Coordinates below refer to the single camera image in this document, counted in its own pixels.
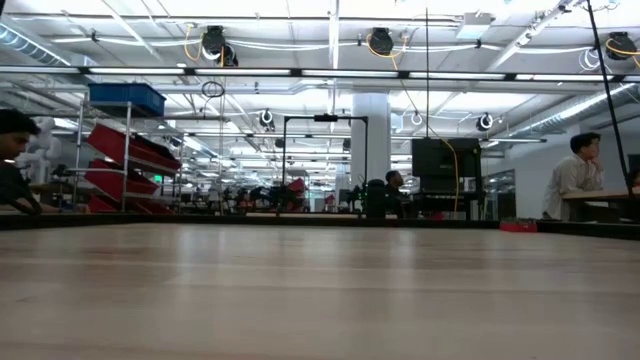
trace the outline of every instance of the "wooden table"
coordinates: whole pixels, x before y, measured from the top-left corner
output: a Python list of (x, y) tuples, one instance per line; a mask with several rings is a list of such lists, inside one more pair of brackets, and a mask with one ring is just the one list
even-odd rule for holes
[[(633, 193), (636, 195), (636, 204), (640, 201), (640, 188), (634, 188)], [(600, 191), (585, 191), (585, 192), (577, 192), (567, 194), (562, 197), (562, 200), (569, 203), (571, 207), (571, 219), (574, 221), (585, 221), (592, 220), (591, 218), (585, 218), (584, 215), (581, 214), (580, 208), (584, 206), (586, 202), (604, 202), (607, 206), (613, 209), (613, 212), (609, 211), (600, 211), (599, 214), (596, 214), (596, 218), (598, 216), (603, 216), (603, 221), (614, 221), (617, 222), (620, 220), (620, 217), (625, 217), (626, 212), (629, 212), (627, 206), (630, 202), (629, 192), (627, 190), (600, 190)]]
[(636, 360), (640, 242), (136, 224), (0, 232), (0, 359)]

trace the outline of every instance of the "blue storage box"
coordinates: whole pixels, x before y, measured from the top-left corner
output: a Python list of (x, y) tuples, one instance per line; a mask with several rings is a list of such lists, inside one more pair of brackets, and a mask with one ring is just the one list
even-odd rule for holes
[(127, 116), (127, 103), (133, 105), (132, 117), (162, 117), (166, 98), (147, 84), (89, 84), (89, 104), (109, 115)]

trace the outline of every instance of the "man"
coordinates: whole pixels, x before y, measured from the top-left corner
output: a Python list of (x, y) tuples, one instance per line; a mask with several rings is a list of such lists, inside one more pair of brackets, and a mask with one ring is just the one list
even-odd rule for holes
[(600, 154), (600, 135), (586, 133), (576, 135), (570, 141), (573, 155), (568, 156), (553, 169), (551, 181), (544, 197), (543, 217), (569, 221), (571, 209), (562, 200), (569, 193), (602, 190), (604, 171)]
[[(20, 111), (0, 109), (0, 211), (14, 211), (15, 208), (8, 205), (12, 200), (33, 209), (28, 201), (33, 201), (29, 185), (12, 161), (25, 151), (29, 137), (39, 132), (36, 123)], [(40, 206), (42, 212), (58, 212), (52, 206)]]
[(402, 175), (396, 170), (391, 170), (386, 175), (387, 185), (385, 186), (386, 198), (387, 198), (387, 210), (396, 214), (399, 219), (404, 217), (404, 211), (402, 206), (402, 193), (400, 188), (404, 185)]

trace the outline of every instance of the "monitor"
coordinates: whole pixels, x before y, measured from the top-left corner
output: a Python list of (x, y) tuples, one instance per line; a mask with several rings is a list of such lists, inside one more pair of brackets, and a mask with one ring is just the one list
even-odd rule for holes
[[(456, 151), (459, 177), (476, 177), (480, 171), (480, 142), (478, 139), (448, 139)], [(455, 162), (453, 152), (440, 139), (411, 140), (413, 176), (453, 177)]]

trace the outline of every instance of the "black cable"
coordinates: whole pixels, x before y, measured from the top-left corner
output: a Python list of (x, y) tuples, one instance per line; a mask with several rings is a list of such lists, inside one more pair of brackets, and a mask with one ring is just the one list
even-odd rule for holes
[(427, 6), (425, 8), (425, 35), (426, 35), (426, 41), (427, 41), (427, 114), (426, 117), (424, 119), (424, 121), (426, 122), (425, 125), (426, 126), (426, 134), (427, 134), (427, 138), (429, 138), (429, 90), (430, 90), (430, 81), (429, 81), (429, 68), (430, 68), (430, 60), (429, 60), (429, 7)]
[(207, 81), (202, 84), (200, 91), (202, 91), (202, 95), (207, 98), (207, 101), (204, 103), (204, 107), (202, 108), (202, 119), (205, 120), (207, 118), (207, 105), (209, 105), (209, 101), (224, 96), (226, 90), (224, 86), (217, 81)]
[[(622, 148), (622, 139), (620, 138), (620, 129), (618, 128), (618, 119), (616, 118), (616, 110), (613, 105), (613, 99), (611, 98), (611, 87), (609, 86), (609, 77), (607, 74), (606, 64), (604, 63), (604, 55), (602, 54), (602, 47), (600, 46), (600, 36), (598, 36), (598, 27), (596, 25), (596, 19), (593, 15), (593, 7), (591, 6), (591, 0), (587, 0), (587, 9), (589, 10), (589, 18), (591, 20), (591, 29), (593, 30), (593, 38), (598, 52), (598, 58), (600, 60), (600, 71), (604, 81), (604, 89), (607, 93), (607, 103), (609, 105), (609, 114), (611, 115), (611, 124), (613, 125), (613, 132), (616, 136), (616, 146), (618, 148), (618, 157), (620, 158), (620, 166), (622, 167), (622, 176), (626, 180), (628, 179), (627, 163), (624, 161), (624, 149)], [(627, 190), (629, 192), (629, 199), (635, 200), (633, 194), (633, 184), (625, 181), (627, 184)]]

